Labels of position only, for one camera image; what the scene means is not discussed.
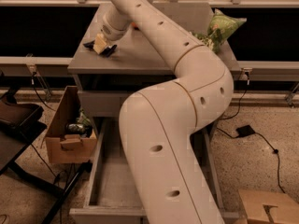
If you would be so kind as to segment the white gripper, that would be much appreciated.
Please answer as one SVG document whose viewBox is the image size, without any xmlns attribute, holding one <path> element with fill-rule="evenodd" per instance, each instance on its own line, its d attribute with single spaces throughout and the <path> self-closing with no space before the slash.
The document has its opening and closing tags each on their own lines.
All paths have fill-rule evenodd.
<svg viewBox="0 0 299 224">
<path fill-rule="evenodd" d="M 108 46 L 110 41 L 120 40 L 128 30 L 128 20 L 121 16 L 105 15 L 103 17 L 102 33 L 98 33 L 94 39 L 93 50 L 100 54 Z"/>
</svg>

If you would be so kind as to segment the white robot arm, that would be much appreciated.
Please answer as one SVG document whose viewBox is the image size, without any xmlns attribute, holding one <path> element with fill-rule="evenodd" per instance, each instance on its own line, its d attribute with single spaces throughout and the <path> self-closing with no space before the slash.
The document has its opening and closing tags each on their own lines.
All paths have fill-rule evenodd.
<svg viewBox="0 0 299 224">
<path fill-rule="evenodd" d="M 135 23 L 176 76 L 131 94 L 119 114 L 122 147 L 149 224 L 224 224 L 190 137 L 227 109 L 231 72 L 150 0 L 110 1 L 97 51 Z"/>
</svg>

